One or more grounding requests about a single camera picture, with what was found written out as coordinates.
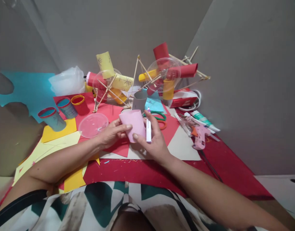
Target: blue paper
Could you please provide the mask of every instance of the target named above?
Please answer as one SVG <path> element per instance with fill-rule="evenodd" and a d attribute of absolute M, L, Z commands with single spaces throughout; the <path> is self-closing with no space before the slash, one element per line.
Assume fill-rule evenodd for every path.
<path fill-rule="evenodd" d="M 158 91 L 154 92 L 153 95 L 148 96 L 147 101 L 145 103 L 145 110 L 150 108 L 151 111 L 159 111 L 164 112 L 164 107 L 161 103 L 160 97 L 158 95 Z"/>
<path fill-rule="evenodd" d="M 0 106 L 5 106 L 11 102 L 24 103 L 28 110 L 29 116 L 40 123 L 43 120 L 38 117 L 38 113 L 47 108 L 57 106 L 53 97 L 55 94 L 51 91 L 49 78 L 54 76 L 54 73 L 27 73 L 27 72 L 9 72 L 2 71 L 14 85 L 13 93 L 9 95 L 0 94 Z"/>

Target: clear plastic lid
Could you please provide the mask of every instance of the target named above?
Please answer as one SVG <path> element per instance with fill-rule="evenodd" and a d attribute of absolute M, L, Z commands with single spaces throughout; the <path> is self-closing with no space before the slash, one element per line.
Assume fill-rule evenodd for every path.
<path fill-rule="evenodd" d="M 78 131 L 83 137 L 91 139 L 105 129 L 108 124 L 108 118 L 104 114 L 93 113 L 80 122 Z"/>

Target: white cable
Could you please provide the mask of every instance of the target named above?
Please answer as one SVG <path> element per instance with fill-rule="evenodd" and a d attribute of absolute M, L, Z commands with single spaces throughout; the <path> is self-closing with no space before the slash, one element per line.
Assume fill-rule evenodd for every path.
<path fill-rule="evenodd" d="M 192 105 L 191 108 L 187 108 L 186 109 L 186 108 L 179 107 L 179 109 L 181 111 L 192 111 L 192 110 L 196 110 L 201 105 L 201 93 L 198 90 L 192 90 L 192 91 L 198 95 L 198 99 L 194 102 L 194 104 Z"/>

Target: scissors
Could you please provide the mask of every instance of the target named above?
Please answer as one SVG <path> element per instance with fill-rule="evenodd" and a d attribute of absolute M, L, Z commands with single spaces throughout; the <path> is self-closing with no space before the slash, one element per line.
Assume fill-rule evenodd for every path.
<path fill-rule="evenodd" d="M 167 123 L 165 121 L 167 120 L 167 117 L 163 113 L 158 112 L 158 111 L 151 111 L 151 114 L 158 114 L 158 115 L 160 115 L 162 118 L 159 118 L 159 117 L 156 117 L 155 116 L 155 118 L 157 119 L 157 122 L 163 124 L 163 126 L 160 127 L 160 130 L 166 129 Z"/>

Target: glue gun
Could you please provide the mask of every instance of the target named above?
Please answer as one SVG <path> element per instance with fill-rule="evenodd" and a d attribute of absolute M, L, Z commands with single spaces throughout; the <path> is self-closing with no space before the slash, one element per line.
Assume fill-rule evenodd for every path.
<path fill-rule="evenodd" d="M 193 127 L 192 134 L 195 136 L 195 143 L 192 147 L 195 150 L 202 150 L 205 148 L 205 134 L 210 135 L 211 131 L 203 125 L 198 124 L 198 126 Z"/>

